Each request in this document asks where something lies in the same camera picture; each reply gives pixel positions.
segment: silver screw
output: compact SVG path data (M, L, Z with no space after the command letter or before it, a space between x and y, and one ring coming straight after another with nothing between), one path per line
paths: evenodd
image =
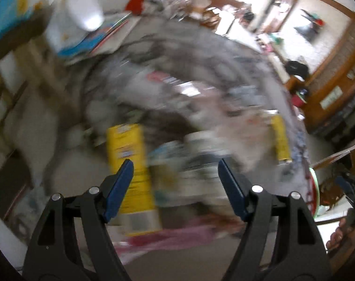
M301 195L300 195L300 193L298 193L298 192L296 192L296 191L293 191L293 192L291 193L291 197L292 197L293 199L295 199L295 200L299 200L300 197L301 197Z
M263 191L263 188L259 185L254 185L252 187L252 191L255 192L255 193L261 193Z
M91 187L89 189L90 194L97 194L99 191L100 191L100 189L98 187Z
M53 201L57 201L57 200L59 200L60 198L61 198L60 193L54 193L54 194L51 196L51 199L52 199Z

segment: table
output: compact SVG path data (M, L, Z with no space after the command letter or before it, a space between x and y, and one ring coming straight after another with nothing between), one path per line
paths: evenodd
M124 123L130 111L107 97L111 90L106 75L123 59L151 66L183 81L205 81L221 90L255 85L267 97L266 108L277 109L282 115L291 149L298 143L297 134L304 134L303 123L292 110L290 95L267 56L193 23L145 17L116 53L96 61L81 87L81 111L100 135L105 135L108 127ZM144 126L148 149L190 133L185 120L165 111L148 111L139 122ZM306 180L302 163L296 164L293 174L284 175L285 169L277 165L272 149L246 175L270 193L286 196L299 191L305 201L311 201L312 183Z

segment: floor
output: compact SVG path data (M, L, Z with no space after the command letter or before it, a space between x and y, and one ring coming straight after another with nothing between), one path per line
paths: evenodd
M81 194L89 187L99 185L110 173L105 149L94 151L88 145L84 128L79 125L66 128L30 88L8 116L5 130L29 164L36 187L13 212L32 229L51 193L60 192L65 197ZM333 152L328 143L314 136L307 136L307 147L311 162ZM3 161L0 154L0 165ZM319 179L325 177L325 174L318 175ZM33 209L31 199L36 200ZM78 239L84 241L82 229L78 230ZM265 258L272 252L272 241L271 238L268 242ZM189 250L149 252L132 261L126 269L136 281L219 280L238 243L237 238L225 237Z

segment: barcode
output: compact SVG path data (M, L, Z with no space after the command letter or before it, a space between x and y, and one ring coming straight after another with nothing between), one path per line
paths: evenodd
M152 232L159 230L159 218L156 210L124 214L123 226L127 233Z

